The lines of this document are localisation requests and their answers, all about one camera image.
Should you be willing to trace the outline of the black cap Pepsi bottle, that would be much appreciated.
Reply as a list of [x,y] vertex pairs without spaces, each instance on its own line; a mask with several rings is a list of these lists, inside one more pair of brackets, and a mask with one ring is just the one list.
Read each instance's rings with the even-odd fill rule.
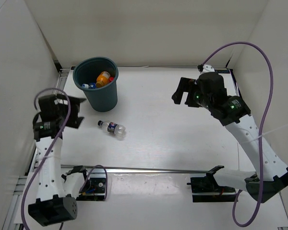
[[113,136],[118,140],[125,139],[126,128],[123,125],[111,121],[98,121],[98,127],[107,135]]

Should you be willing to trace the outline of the orange juice bottle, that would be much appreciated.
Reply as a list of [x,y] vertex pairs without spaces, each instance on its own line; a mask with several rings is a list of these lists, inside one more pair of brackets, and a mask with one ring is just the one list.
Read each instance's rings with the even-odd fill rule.
[[101,88],[108,84],[110,78],[110,73],[107,71],[103,71],[99,74],[96,79],[96,87]]

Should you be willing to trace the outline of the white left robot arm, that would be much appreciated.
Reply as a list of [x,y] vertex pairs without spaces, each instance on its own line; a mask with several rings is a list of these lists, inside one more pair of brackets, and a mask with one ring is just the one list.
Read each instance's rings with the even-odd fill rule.
[[85,98],[50,94],[38,99],[40,112],[33,119],[33,132],[37,148],[38,187],[34,203],[29,204],[28,214],[41,226],[49,226],[77,217],[76,199],[79,192],[89,190],[91,180],[83,166],[61,172],[61,126],[78,129],[80,104]]

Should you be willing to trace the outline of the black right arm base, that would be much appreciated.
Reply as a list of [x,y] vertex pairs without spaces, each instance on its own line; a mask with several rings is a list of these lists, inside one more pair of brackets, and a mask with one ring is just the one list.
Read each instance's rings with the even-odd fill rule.
[[205,177],[191,177],[187,183],[191,187],[193,203],[234,202],[236,190],[232,187],[213,185]]

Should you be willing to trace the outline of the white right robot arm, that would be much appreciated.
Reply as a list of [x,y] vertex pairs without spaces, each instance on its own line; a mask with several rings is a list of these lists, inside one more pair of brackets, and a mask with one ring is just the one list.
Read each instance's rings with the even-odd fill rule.
[[255,168],[253,172],[244,172],[216,166],[205,176],[191,178],[189,184],[193,192],[217,193],[223,189],[239,189],[257,200],[262,183],[261,203],[265,203],[288,186],[288,166],[260,137],[259,128],[243,99],[227,94],[221,75],[207,72],[196,80],[182,77],[172,95],[175,104],[181,103],[184,92],[188,94],[185,104],[207,109],[233,135]]

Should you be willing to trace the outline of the red label water bottle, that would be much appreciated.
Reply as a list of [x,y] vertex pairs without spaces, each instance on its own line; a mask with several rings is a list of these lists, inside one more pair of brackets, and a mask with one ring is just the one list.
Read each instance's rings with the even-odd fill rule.
[[114,77],[109,77],[108,82],[111,83],[114,81],[114,79],[115,79]]

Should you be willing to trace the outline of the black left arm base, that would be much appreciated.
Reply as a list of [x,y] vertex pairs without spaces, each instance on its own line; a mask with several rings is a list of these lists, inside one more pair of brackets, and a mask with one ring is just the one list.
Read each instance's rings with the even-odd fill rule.
[[104,166],[96,165],[87,170],[75,166],[63,174],[64,190],[77,201],[106,201],[108,196],[108,173]]

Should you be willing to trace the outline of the blue label water bottle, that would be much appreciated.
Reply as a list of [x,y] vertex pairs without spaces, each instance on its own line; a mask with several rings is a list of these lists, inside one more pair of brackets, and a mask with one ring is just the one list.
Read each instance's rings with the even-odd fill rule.
[[82,84],[82,88],[84,89],[96,89],[96,84],[94,82],[91,82],[89,84]]

